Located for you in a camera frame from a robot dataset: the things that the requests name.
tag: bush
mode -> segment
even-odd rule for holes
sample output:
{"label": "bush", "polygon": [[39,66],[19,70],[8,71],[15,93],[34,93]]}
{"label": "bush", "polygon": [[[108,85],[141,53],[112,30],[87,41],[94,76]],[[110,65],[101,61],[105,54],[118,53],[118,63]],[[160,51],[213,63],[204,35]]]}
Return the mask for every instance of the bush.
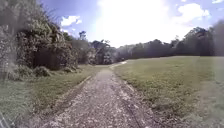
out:
{"label": "bush", "polygon": [[76,66],[71,66],[71,69],[72,69],[72,70],[76,70],[77,67],[76,67]]}
{"label": "bush", "polygon": [[13,71],[1,71],[0,79],[3,80],[13,80],[13,81],[21,81],[19,75]]}
{"label": "bush", "polygon": [[66,73],[71,73],[71,72],[73,72],[73,71],[72,71],[71,68],[69,68],[69,67],[65,67],[65,68],[64,68],[64,72],[66,72]]}
{"label": "bush", "polygon": [[36,67],[34,69],[34,74],[37,76],[37,77],[41,77],[41,76],[51,76],[51,73],[49,71],[49,69],[47,69],[46,67]]}
{"label": "bush", "polygon": [[32,69],[28,68],[27,66],[19,66],[17,69],[15,69],[15,73],[17,73],[21,77],[33,75]]}

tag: cloud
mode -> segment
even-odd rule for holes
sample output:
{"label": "cloud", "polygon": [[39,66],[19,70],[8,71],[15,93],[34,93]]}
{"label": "cloud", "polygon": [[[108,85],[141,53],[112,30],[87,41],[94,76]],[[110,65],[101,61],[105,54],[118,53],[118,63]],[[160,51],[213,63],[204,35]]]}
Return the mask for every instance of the cloud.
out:
{"label": "cloud", "polygon": [[218,3],[222,3],[224,0],[212,0],[213,4],[218,4]]}
{"label": "cloud", "polygon": [[76,22],[76,24],[81,24],[82,23],[82,20],[78,20],[77,22]]}
{"label": "cloud", "polygon": [[72,23],[77,23],[80,16],[69,16],[68,18],[62,17],[61,26],[70,26]]}
{"label": "cloud", "polygon": [[194,19],[202,20],[202,18],[210,17],[210,12],[208,10],[203,10],[199,4],[191,3],[184,6],[180,6],[178,11],[181,16],[174,17],[173,21],[176,23],[188,23]]}
{"label": "cloud", "polygon": [[176,35],[184,37],[193,27],[173,22],[171,11],[165,2],[166,0],[99,0],[101,16],[92,28],[95,30],[93,36],[99,40],[108,39],[115,47],[154,39],[169,43]]}
{"label": "cloud", "polygon": [[62,31],[62,32],[67,32],[67,33],[69,33],[68,30],[66,30],[66,29],[62,29],[62,28],[61,28],[61,31]]}

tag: sky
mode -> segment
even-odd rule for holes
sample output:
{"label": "sky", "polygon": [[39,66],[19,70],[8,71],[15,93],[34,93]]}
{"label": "sky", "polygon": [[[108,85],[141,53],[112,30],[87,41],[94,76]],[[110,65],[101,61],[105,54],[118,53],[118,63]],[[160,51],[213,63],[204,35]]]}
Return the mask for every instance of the sky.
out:
{"label": "sky", "polygon": [[40,0],[61,31],[111,46],[159,39],[169,43],[192,28],[209,28],[224,18],[224,0]]}

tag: grass lawn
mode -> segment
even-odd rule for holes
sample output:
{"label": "grass lawn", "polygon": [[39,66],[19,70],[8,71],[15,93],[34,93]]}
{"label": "grass lawn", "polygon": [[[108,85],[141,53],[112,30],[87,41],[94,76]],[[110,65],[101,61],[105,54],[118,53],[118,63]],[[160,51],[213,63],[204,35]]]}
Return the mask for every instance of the grass lawn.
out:
{"label": "grass lawn", "polygon": [[40,112],[69,89],[78,85],[88,76],[99,71],[103,66],[79,66],[78,73],[53,72],[50,77],[32,78],[26,82],[0,83],[0,112],[12,121],[26,112]]}
{"label": "grass lawn", "polygon": [[157,114],[214,127],[224,123],[223,64],[222,57],[139,59],[128,60],[115,72],[141,92]]}

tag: gravel path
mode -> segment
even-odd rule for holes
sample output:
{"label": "gravel path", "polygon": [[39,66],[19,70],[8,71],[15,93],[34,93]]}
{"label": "gravel path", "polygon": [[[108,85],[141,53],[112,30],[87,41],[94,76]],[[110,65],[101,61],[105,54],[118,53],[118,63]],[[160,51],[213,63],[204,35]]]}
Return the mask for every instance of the gravel path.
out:
{"label": "gravel path", "polygon": [[157,128],[130,86],[105,69],[41,128]]}

